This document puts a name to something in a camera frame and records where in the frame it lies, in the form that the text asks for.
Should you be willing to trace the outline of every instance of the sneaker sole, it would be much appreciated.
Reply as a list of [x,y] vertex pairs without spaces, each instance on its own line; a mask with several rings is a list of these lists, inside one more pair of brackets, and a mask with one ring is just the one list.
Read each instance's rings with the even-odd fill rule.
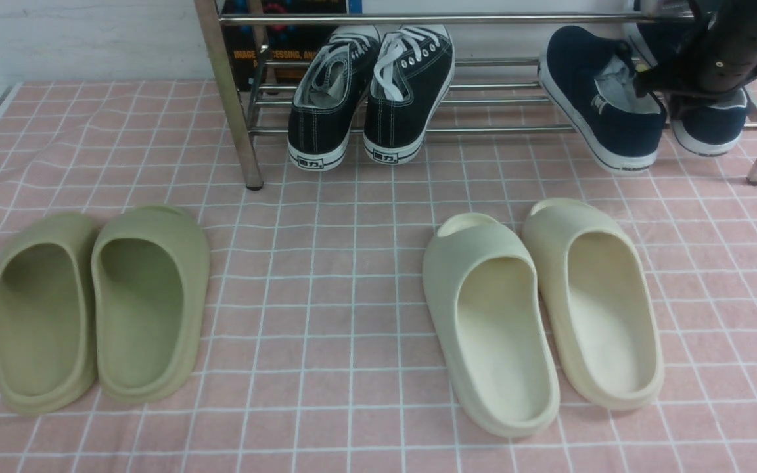
[[334,150],[321,154],[300,152],[289,143],[288,157],[291,158],[293,164],[297,165],[297,168],[304,171],[321,173],[321,171],[337,168],[343,162],[343,156],[346,154],[346,145],[349,144],[349,134],[350,132],[347,131],[343,141]]
[[423,147],[424,138],[426,138],[426,132],[428,131],[430,119],[432,119],[434,113],[436,112],[436,109],[441,104],[442,99],[444,99],[446,94],[448,93],[448,87],[450,87],[451,81],[454,78],[454,60],[456,52],[457,50],[454,49],[454,42],[451,42],[451,68],[448,70],[446,80],[442,84],[440,95],[438,96],[438,99],[434,101],[432,110],[430,110],[430,113],[428,114],[428,119],[426,120],[426,125],[423,127],[423,132],[420,133],[420,135],[411,144],[398,148],[387,148],[384,146],[379,146],[370,141],[367,136],[364,135],[364,147],[367,148],[367,156],[370,156],[370,159],[378,162],[378,164],[388,164],[393,166],[396,164],[405,164],[406,162],[411,161],[411,159],[413,159],[414,156],[416,156],[417,153],[420,152],[420,148]]
[[737,138],[730,141],[729,143],[724,143],[721,145],[703,143],[702,141],[697,140],[696,138],[689,135],[688,132],[685,131],[685,126],[682,125],[682,122],[679,120],[670,120],[670,129],[673,129],[674,137],[676,138],[676,141],[680,146],[685,148],[685,150],[688,150],[688,152],[696,154],[697,156],[703,156],[703,158],[715,158],[716,156],[723,156],[724,154],[730,152],[730,150],[732,150],[732,148],[735,147],[735,145],[738,144],[738,141],[740,141],[741,139],[741,135],[738,135]]
[[551,72],[547,68],[547,59],[543,53],[539,56],[539,83],[541,87],[547,93],[547,96],[559,106],[560,110],[568,117],[568,121],[571,122],[571,126],[574,126],[576,131],[583,135],[586,143],[589,145],[589,149],[592,151],[592,156],[602,168],[610,171],[613,174],[619,174],[622,176],[631,176],[633,174],[643,173],[647,171],[650,166],[656,162],[656,156],[658,151],[652,152],[646,156],[638,156],[637,158],[631,158],[631,156],[621,156],[616,153],[607,150],[600,141],[595,137],[595,132],[592,131],[591,126],[581,116],[581,114],[571,105],[571,102],[559,89],[559,86],[553,81]]

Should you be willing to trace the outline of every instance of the white wall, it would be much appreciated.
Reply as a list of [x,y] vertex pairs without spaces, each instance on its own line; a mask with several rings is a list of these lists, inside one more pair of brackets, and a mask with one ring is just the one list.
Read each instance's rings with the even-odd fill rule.
[[[363,0],[364,12],[600,11],[620,0]],[[535,56],[556,26],[458,26],[459,54]],[[620,28],[592,28],[620,35]],[[0,0],[0,81],[207,78],[192,0]]]

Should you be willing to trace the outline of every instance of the black plastic part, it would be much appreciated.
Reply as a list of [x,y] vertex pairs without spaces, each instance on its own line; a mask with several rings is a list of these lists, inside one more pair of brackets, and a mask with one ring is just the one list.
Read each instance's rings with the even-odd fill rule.
[[729,99],[757,79],[757,0],[725,0],[717,12],[697,18],[679,54],[634,79],[636,94],[662,92],[675,97],[671,117]]

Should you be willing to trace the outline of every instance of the metal shoe rack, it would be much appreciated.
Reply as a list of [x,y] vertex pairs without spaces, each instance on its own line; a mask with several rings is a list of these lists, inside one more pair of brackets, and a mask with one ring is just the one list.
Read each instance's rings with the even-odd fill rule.
[[[294,85],[276,84],[273,80],[273,69],[277,67],[306,67],[307,62],[281,62],[271,60],[270,48],[267,42],[267,25],[341,25],[341,24],[597,24],[597,23],[634,23],[634,22],[684,22],[691,21],[690,16],[645,18],[639,14],[630,13],[526,13],[526,14],[437,14],[437,15],[317,15],[317,14],[288,14],[265,15],[262,12],[262,0],[249,0],[249,14],[220,15],[216,0],[195,0],[200,26],[204,33],[204,40],[216,83],[226,111],[229,131],[235,142],[241,173],[244,175],[244,185],[251,191],[258,191],[264,186],[262,173],[256,161],[253,148],[253,137],[262,135],[285,135],[285,127],[261,126],[258,111],[262,107],[288,107],[289,97],[274,98],[272,93],[294,93]],[[223,42],[225,26],[252,26],[256,40],[256,67],[253,87],[247,107],[241,104],[241,96],[235,89],[229,57]],[[535,66],[537,58],[493,58],[458,60],[457,66]],[[452,91],[492,91],[492,90],[534,90],[540,89],[537,81],[510,81],[510,83],[463,83],[455,81],[451,84]],[[753,111],[745,129],[757,131],[757,100],[751,95],[750,101]],[[460,106],[522,106],[532,104],[549,104],[549,99],[543,95],[521,96],[504,99],[446,99],[442,105],[447,107]],[[535,126],[497,126],[483,128],[451,127],[429,128],[429,134],[450,135],[510,135],[526,133],[562,133],[574,131],[570,125],[535,125]],[[747,174],[747,181],[757,185],[757,159]]]

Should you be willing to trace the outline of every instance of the slide sandal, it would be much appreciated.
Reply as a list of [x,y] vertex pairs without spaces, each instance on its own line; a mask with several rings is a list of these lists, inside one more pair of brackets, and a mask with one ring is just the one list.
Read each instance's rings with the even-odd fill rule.
[[627,234],[589,204],[549,198],[531,209],[522,239],[574,389],[607,409],[649,404],[664,365],[647,281]]
[[423,286],[466,414],[502,437],[546,428],[559,385],[534,262],[516,233],[487,215],[453,216],[428,243]]
[[16,413],[60,409],[95,381],[96,236],[86,215],[52,215],[0,254],[0,392]]
[[210,246],[183,210],[145,206],[99,233],[92,260],[101,386],[148,402],[192,373],[210,278]]

